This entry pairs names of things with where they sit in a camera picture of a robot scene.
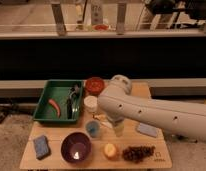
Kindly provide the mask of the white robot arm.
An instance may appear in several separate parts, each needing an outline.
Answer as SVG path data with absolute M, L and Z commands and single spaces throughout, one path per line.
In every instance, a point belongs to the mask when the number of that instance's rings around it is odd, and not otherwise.
M 128 77 L 114 75 L 98 96 L 98 106 L 113 125 L 128 118 L 206 142 L 206 104 L 142 98 L 131 90 Z

